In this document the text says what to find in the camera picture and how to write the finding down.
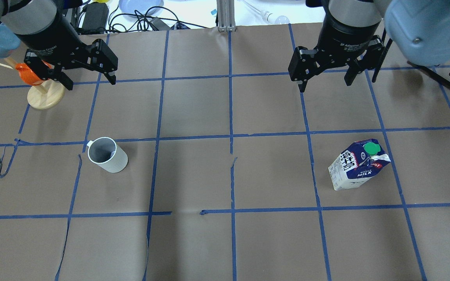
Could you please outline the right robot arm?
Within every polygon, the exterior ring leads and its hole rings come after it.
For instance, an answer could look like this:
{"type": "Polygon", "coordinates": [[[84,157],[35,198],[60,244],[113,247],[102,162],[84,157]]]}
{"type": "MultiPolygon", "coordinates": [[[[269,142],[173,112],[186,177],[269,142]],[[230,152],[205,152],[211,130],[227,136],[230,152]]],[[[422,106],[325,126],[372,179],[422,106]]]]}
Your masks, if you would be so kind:
{"type": "Polygon", "coordinates": [[[313,49],[297,46],[288,72],[304,92],[327,69],[347,66],[350,86],[363,71],[377,77],[391,43],[411,63],[432,66],[450,60],[450,0],[307,0],[325,18],[313,49]]]}

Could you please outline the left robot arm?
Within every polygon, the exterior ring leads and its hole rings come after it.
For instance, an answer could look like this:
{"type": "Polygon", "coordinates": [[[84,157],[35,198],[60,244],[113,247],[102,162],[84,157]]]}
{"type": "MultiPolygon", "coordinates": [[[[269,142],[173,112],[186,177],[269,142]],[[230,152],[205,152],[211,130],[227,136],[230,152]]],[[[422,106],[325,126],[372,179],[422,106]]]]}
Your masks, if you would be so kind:
{"type": "Polygon", "coordinates": [[[0,0],[0,23],[27,46],[24,63],[41,80],[73,89],[68,69],[102,73],[114,85],[118,57],[102,39],[82,42],[62,10],[68,0],[0,0]]]}

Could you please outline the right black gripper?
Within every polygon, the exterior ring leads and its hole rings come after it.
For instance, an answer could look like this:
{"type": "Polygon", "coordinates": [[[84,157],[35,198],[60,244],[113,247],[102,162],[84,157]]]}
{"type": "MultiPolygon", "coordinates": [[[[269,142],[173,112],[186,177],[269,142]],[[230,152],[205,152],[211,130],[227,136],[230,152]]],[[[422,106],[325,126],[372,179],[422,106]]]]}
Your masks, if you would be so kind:
{"type": "Polygon", "coordinates": [[[294,49],[288,67],[291,81],[304,93],[308,80],[327,69],[348,66],[344,76],[348,87],[366,69],[379,72],[385,57],[382,39],[375,34],[380,20],[354,27],[325,16],[316,47],[294,49]]]}

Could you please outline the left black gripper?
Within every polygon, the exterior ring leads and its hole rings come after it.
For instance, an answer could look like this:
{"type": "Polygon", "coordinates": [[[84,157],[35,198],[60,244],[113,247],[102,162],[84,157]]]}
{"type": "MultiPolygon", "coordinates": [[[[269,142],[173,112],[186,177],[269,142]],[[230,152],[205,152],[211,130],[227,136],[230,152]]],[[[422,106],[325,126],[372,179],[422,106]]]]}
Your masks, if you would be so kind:
{"type": "Polygon", "coordinates": [[[41,80],[61,83],[73,90],[73,81],[61,69],[87,69],[103,73],[111,85],[116,84],[118,57],[99,37],[79,36],[63,16],[55,16],[44,30],[35,34],[17,34],[17,37],[35,53],[24,63],[41,80]],[[50,69],[46,63],[57,68],[50,69]]]}

